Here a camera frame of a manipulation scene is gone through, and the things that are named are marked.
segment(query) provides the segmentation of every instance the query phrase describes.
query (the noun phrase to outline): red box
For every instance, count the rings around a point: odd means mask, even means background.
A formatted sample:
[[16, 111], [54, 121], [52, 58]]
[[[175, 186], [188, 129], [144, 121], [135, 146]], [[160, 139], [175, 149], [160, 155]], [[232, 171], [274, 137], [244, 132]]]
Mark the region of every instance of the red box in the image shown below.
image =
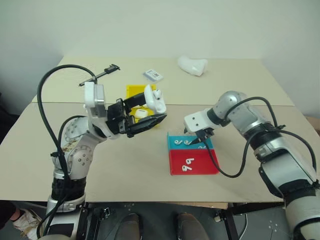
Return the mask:
[[[210, 149], [210, 151], [219, 166], [215, 150]], [[186, 159], [194, 160], [187, 164]], [[171, 175], [213, 175], [219, 172], [207, 149], [171, 149], [169, 151], [169, 161]], [[192, 168], [192, 170], [183, 171], [183, 166]]]

